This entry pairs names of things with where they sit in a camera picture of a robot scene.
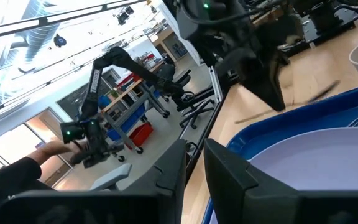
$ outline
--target blue tray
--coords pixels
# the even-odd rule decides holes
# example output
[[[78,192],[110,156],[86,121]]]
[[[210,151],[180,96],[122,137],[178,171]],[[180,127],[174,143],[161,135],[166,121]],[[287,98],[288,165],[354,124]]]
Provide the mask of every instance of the blue tray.
[[[357,117],[358,88],[251,124],[236,134],[227,148],[244,159],[251,159],[289,137],[319,129],[345,127]],[[202,224],[209,224],[212,214],[210,199]]]

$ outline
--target office chair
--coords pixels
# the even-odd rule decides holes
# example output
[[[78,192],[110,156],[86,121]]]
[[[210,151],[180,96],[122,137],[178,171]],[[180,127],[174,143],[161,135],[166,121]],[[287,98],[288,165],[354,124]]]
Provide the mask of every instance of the office chair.
[[[191,79],[191,77],[189,75],[190,72],[191,72],[191,70],[189,69],[187,71],[182,72],[180,75],[178,75],[177,77],[174,78],[175,67],[173,65],[164,64],[164,65],[160,66],[160,68],[155,72],[155,74],[158,77],[165,78],[167,80],[170,80],[174,83],[179,84],[181,87],[184,87],[185,85],[187,85],[187,83],[190,82],[190,79]],[[194,93],[192,93],[190,91],[186,92],[186,94],[189,96],[195,95]],[[167,96],[164,96],[164,100],[166,102],[168,102],[169,99],[166,97]],[[207,111],[214,110],[213,107],[205,108],[208,105],[208,103],[211,103],[212,105],[215,104],[215,102],[213,100],[209,99],[209,100],[203,100],[203,101],[199,102],[198,104],[188,106],[187,107],[188,110],[187,110],[187,108],[184,108],[181,111],[181,115],[183,117],[185,117],[185,119],[180,121],[180,123],[179,123],[180,127],[184,128],[186,126],[186,123],[190,122],[191,128],[196,129],[197,126],[195,125],[195,122],[196,122],[198,115],[205,113]]]

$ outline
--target red storage bin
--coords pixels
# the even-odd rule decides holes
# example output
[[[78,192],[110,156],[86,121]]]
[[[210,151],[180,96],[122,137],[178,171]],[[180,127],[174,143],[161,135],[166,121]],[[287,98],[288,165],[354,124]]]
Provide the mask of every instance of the red storage bin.
[[[146,139],[150,136],[152,132],[153,127],[150,122],[147,122],[137,127],[134,132],[132,132],[132,134],[129,136],[129,138],[134,142],[137,147],[139,147],[146,141]]]

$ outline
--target floor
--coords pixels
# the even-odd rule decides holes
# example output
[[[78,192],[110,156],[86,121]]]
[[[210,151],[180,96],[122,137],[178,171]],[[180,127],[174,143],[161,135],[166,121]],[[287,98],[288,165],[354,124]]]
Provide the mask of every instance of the floor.
[[[176,74],[180,74],[187,69],[191,70],[191,80],[185,87],[186,91],[197,93],[211,85],[207,67],[205,65],[201,67],[197,66],[189,55],[177,62]],[[119,189],[128,187],[143,175],[179,137],[182,131],[182,128],[179,127],[179,122],[183,118],[180,116],[180,113],[176,111],[174,102],[169,101],[166,103],[161,98],[159,100],[161,104],[171,112],[171,115],[167,119],[164,119],[155,109],[151,109],[146,113],[146,117],[152,124],[154,131],[142,146],[144,148],[143,154],[139,155],[127,149],[119,153],[126,157],[125,162],[132,164],[129,177],[117,183]],[[199,116],[196,121],[198,128],[193,130],[188,127],[183,139],[197,143],[211,115],[212,111]],[[106,162],[101,162],[89,169],[84,169],[82,164],[77,165],[55,188],[57,190],[87,190],[97,178],[122,164],[123,163],[119,162],[116,158],[110,157]]]

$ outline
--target chair base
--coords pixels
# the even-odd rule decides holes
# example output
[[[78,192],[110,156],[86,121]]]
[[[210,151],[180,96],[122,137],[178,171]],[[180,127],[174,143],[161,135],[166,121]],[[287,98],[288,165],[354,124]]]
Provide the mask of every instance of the chair base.
[[[214,110],[213,107],[205,108],[208,103],[211,103],[212,105],[215,104],[215,101],[213,100],[206,100],[202,104],[198,105],[197,107],[194,107],[191,111],[186,113],[186,118],[180,121],[179,125],[180,127],[184,128],[187,125],[187,122],[190,122],[190,126],[193,129],[196,129],[197,126],[195,125],[195,122],[197,120],[197,117],[199,114],[205,113],[207,111]]]

